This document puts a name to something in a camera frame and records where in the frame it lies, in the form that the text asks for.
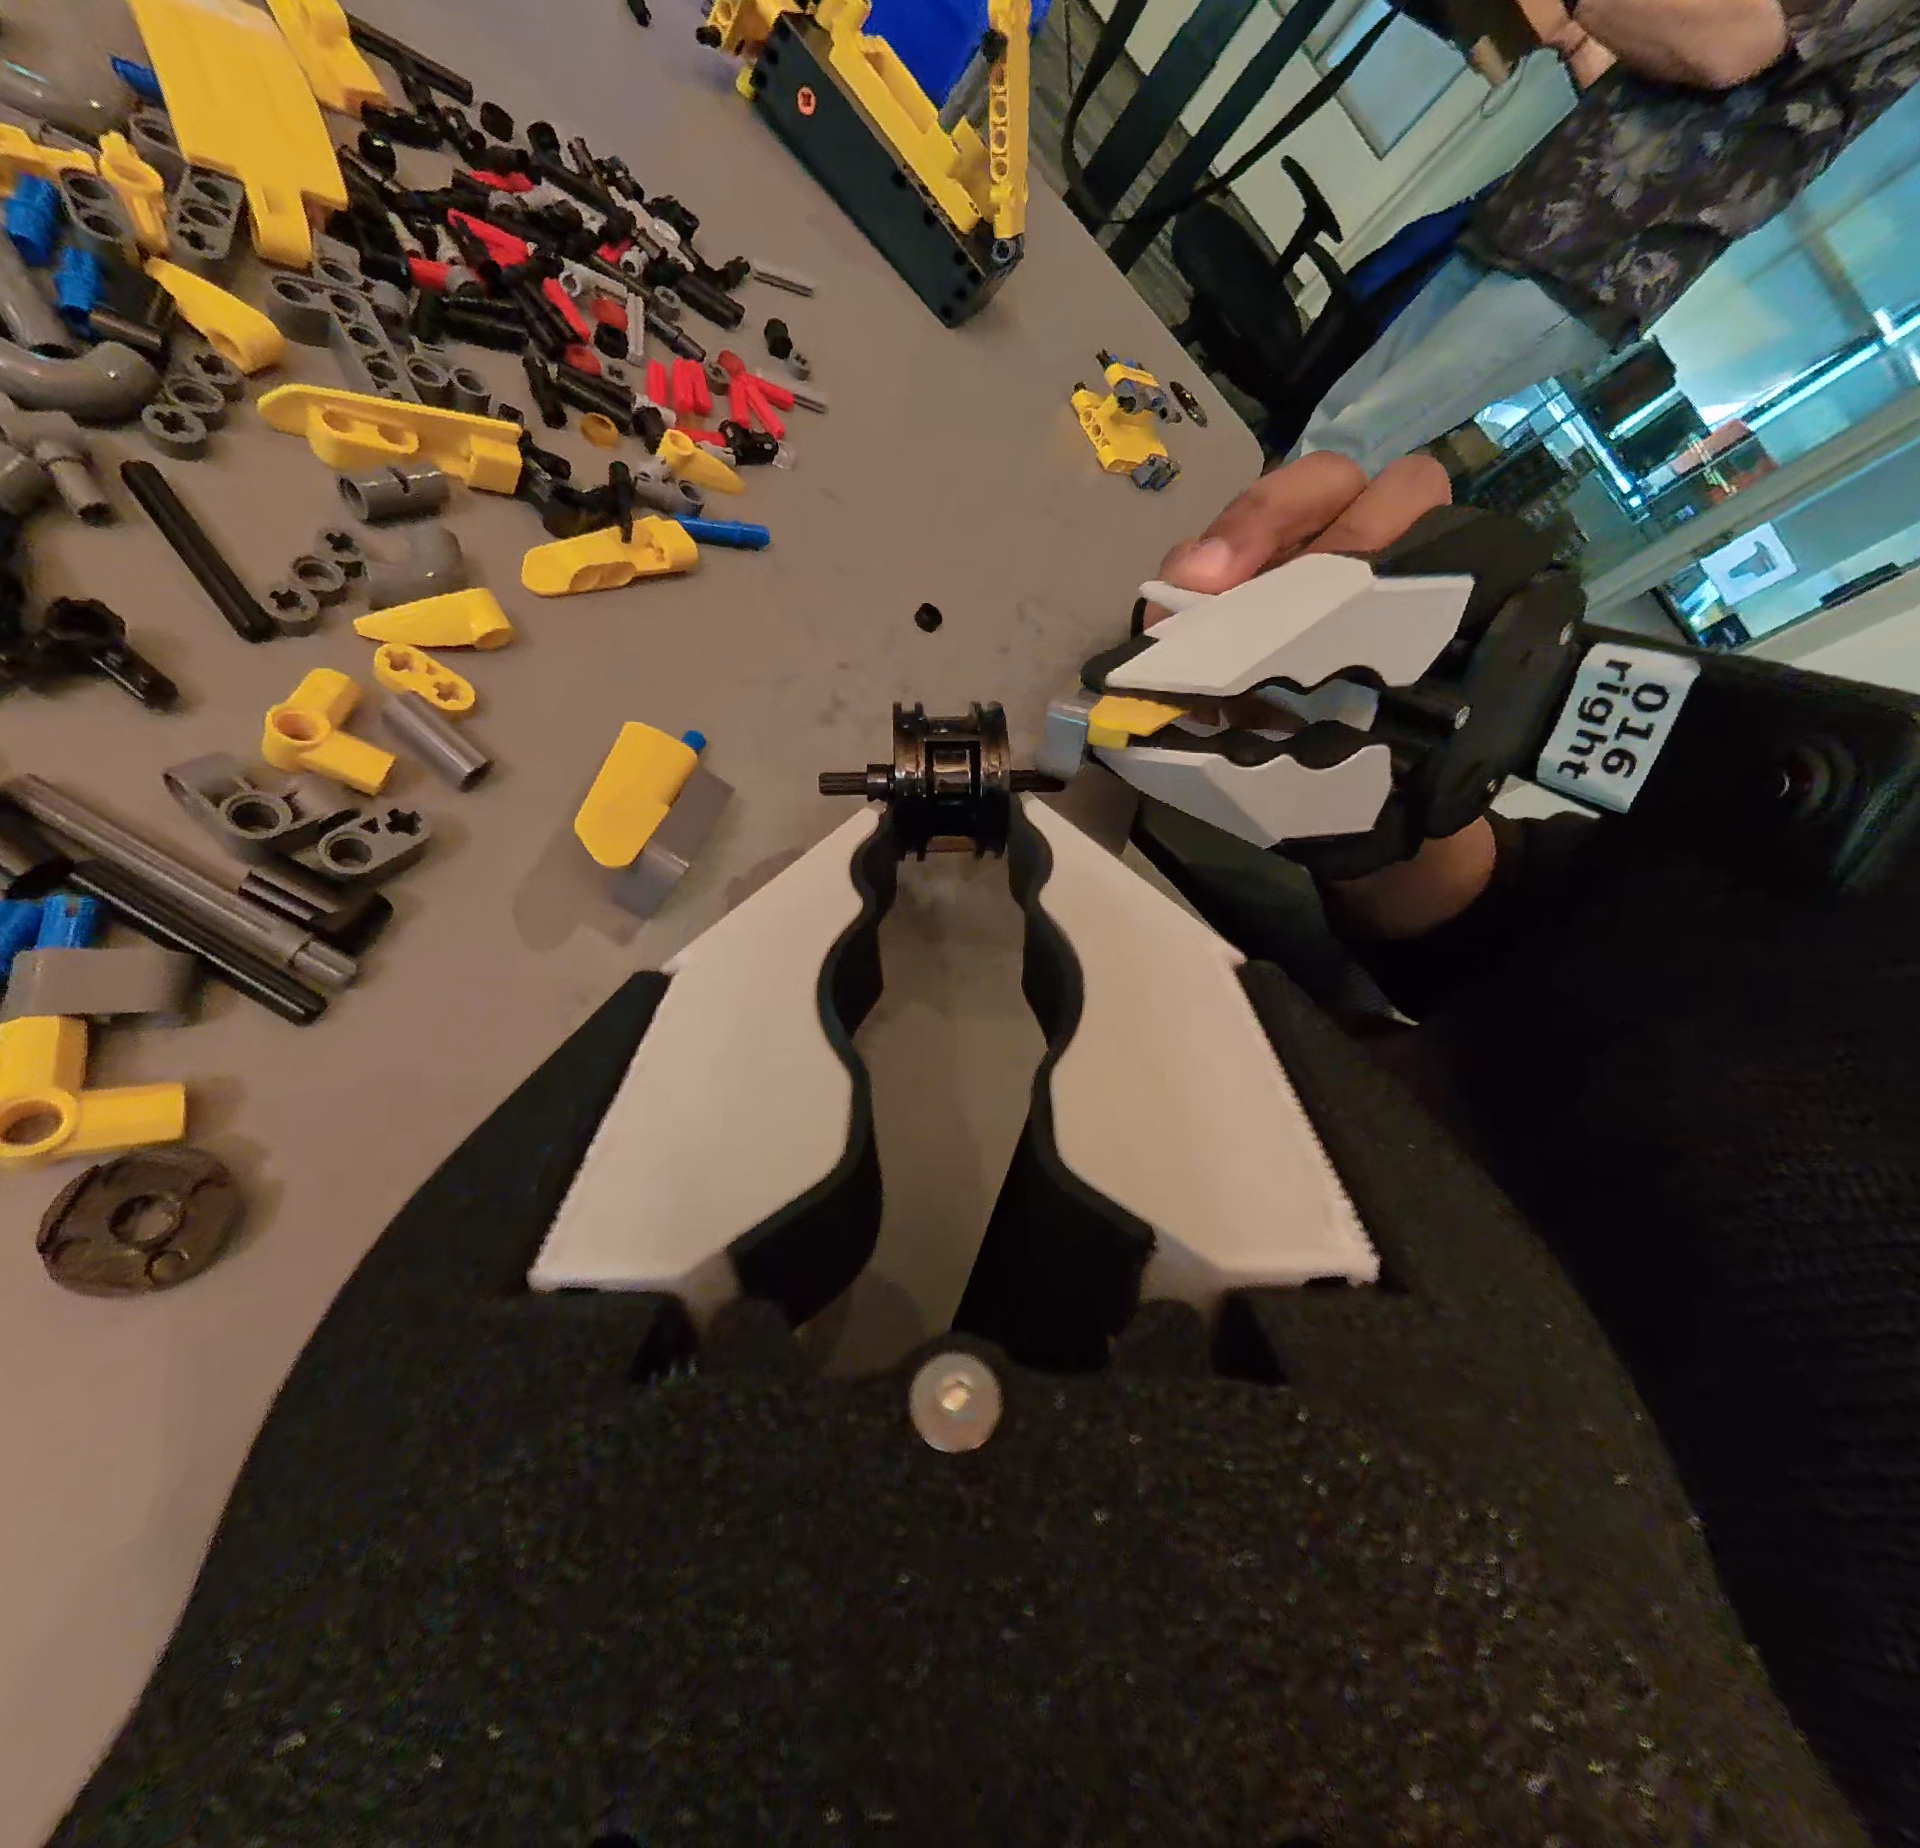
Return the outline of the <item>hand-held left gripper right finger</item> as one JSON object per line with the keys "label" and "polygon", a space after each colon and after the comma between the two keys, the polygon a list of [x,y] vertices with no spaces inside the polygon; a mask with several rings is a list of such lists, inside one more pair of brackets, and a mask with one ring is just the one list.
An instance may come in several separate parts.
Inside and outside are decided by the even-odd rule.
{"label": "hand-held left gripper right finger", "polygon": [[1046,1079],[1071,1178],[1147,1225],[1144,1292],[1372,1287],[1380,1257],[1252,1006],[1244,955],[1047,805],[1040,912],[1080,971]]}

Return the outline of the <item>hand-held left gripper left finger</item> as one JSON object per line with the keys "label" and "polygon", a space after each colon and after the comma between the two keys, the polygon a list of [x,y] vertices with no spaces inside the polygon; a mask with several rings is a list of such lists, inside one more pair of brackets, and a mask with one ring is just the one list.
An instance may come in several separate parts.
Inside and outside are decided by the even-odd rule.
{"label": "hand-held left gripper left finger", "polygon": [[862,912],[855,854],[875,805],[666,963],[666,989],[534,1257],[530,1290],[734,1302],[732,1244],[830,1177],[855,1079],[820,979]]}

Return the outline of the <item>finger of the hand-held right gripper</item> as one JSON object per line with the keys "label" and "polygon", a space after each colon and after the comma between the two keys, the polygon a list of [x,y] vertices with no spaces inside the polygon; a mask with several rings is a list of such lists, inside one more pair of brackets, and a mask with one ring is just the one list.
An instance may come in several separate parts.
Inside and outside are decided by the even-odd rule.
{"label": "finger of the hand-held right gripper", "polygon": [[1309,692],[1347,675],[1417,683],[1460,634],[1475,580],[1460,573],[1378,573],[1309,556],[1201,595],[1144,634],[1093,656],[1082,683],[1125,695]]}
{"label": "finger of the hand-held right gripper", "polygon": [[1385,746],[1361,746],[1333,766],[1309,767],[1283,748],[1264,760],[1234,763],[1212,748],[1154,748],[1135,739],[1110,752],[1110,772],[1154,803],[1258,848],[1366,834],[1394,780]]}

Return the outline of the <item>small yellow grey pin assembly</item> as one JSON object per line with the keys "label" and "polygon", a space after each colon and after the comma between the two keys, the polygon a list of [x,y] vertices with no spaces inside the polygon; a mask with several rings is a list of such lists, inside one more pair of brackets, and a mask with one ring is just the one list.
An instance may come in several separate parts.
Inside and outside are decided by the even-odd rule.
{"label": "small yellow grey pin assembly", "polygon": [[1176,401],[1161,379],[1115,351],[1096,351],[1100,388],[1076,384],[1069,408],[1107,476],[1125,476],[1139,491],[1166,491],[1180,473],[1164,441]]}

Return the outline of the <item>black toy wheel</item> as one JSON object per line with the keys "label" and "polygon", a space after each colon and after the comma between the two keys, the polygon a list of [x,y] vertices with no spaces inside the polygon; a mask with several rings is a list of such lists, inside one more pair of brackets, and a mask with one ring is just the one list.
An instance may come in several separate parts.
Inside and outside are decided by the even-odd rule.
{"label": "black toy wheel", "polygon": [[820,772],[823,797],[875,803],[895,846],[914,859],[960,854],[998,859],[1014,802],[1062,790],[1066,780],[1014,763],[1004,709],[973,702],[960,715],[934,715],[921,702],[898,702],[892,754],[862,772]]}

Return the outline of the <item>pile of toy building pieces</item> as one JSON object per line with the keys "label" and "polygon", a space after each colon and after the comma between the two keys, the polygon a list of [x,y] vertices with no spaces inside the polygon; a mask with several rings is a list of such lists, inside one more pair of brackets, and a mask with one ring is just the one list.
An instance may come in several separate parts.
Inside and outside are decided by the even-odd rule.
{"label": "pile of toy building pieces", "polygon": [[356,984],[391,918],[391,876],[435,846],[397,766],[451,789],[492,767],[445,653],[511,643],[495,594],[442,532],[451,488],[540,511],[525,559],[541,595],[670,576],[702,493],[773,455],[734,424],[700,433],[575,366],[577,305],[639,305],[658,277],[691,297],[680,213],[643,208],[582,139],[531,156],[469,84],[364,27],[338,0],[121,0],[148,68],[119,97],[60,97],[5,65],[5,695],[104,683],[173,717],[180,683],[106,602],[31,602],[23,545],[57,501],[115,520],[90,439],[139,438],[180,462],[238,418],[338,476],[343,518],[252,583],[143,455],[119,493],[238,640],[353,617],[367,668],[317,664],[263,706],[256,748],[157,763],[207,842],[205,871],[44,773],[5,772],[5,1172],[85,1161],[49,1209],[53,1277],[85,1292],[177,1284],[238,1223],[227,1169],[186,1144],[180,1083],[97,1086],[92,1038],[176,1020],[211,978],[296,1026]]}

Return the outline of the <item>person's right forearm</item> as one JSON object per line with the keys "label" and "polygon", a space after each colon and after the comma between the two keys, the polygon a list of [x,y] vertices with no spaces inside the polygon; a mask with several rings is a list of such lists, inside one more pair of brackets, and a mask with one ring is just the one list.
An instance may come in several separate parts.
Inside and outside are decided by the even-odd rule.
{"label": "person's right forearm", "polygon": [[1915,837],[1851,890],[1489,812],[1365,879],[1335,933],[1475,1084],[1703,1102],[1915,1074]]}

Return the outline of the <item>person's right hand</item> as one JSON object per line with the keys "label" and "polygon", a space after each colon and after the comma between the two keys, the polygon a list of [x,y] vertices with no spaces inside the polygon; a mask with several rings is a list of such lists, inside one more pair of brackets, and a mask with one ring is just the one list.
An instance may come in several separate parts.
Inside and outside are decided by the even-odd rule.
{"label": "person's right hand", "polygon": [[[1309,552],[1370,556],[1419,518],[1447,508],[1452,484],[1440,460],[1412,455],[1366,476],[1333,452],[1288,460],[1259,476],[1201,535],[1176,545],[1156,580],[1224,594]],[[1410,859],[1329,885],[1333,908],[1372,940],[1422,939],[1465,916],[1494,879],[1497,836],[1489,814],[1427,840]]]}

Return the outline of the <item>black swivel chair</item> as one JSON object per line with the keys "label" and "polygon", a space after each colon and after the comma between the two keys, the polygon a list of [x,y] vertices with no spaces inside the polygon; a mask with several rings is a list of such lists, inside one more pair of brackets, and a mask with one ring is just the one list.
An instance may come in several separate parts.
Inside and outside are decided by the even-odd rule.
{"label": "black swivel chair", "polygon": [[1370,312],[1333,255],[1342,240],[1333,203],[1291,156],[1282,167],[1302,200],[1283,250],[1268,250],[1219,200],[1187,206],[1170,229],[1170,259],[1187,284],[1187,312],[1171,334],[1259,408],[1259,447],[1271,459],[1295,447],[1374,340]]}

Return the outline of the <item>grey brick with yellow slope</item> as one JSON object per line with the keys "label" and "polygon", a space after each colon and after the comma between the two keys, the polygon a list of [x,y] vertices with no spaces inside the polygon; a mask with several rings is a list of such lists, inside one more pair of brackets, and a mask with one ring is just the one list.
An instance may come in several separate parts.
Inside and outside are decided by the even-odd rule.
{"label": "grey brick with yellow slope", "polygon": [[613,904],[639,924],[675,895],[732,809],[734,789],[704,751],[702,731],[627,721],[575,814],[575,837],[606,874]]}

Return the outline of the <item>blue cloth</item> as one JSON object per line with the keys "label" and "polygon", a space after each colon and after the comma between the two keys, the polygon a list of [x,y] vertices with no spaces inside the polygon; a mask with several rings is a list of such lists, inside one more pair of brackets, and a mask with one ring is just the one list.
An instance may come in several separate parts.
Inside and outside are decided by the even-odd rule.
{"label": "blue cloth", "polygon": [[1494,187],[1489,183],[1460,203],[1405,222],[1346,270],[1350,297],[1366,319],[1382,328],[1404,312],[1454,252],[1476,206]]}

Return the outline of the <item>standing desk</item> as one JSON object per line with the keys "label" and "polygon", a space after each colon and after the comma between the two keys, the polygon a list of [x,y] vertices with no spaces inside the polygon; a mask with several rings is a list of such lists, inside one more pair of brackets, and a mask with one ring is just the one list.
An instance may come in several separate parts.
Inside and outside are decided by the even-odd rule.
{"label": "standing desk", "polygon": [[1062,125],[1065,200],[1135,268],[1201,200],[1271,240],[1304,216],[1291,162],[1359,244],[1465,112],[1462,54],[1415,0],[1093,0]]}

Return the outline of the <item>yellow toy vehicle build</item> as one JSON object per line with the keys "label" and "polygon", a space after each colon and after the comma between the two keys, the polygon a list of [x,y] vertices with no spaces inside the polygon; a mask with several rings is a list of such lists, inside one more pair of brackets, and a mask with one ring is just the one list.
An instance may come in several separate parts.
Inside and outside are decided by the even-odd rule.
{"label": "yellow toy vehicle build", "polygon": [[1032,0],[987,0],[980,125],[942,118],[872,0],[709,0],[707,49],[736,89],[946,328],[973,319],[1025,250]]}

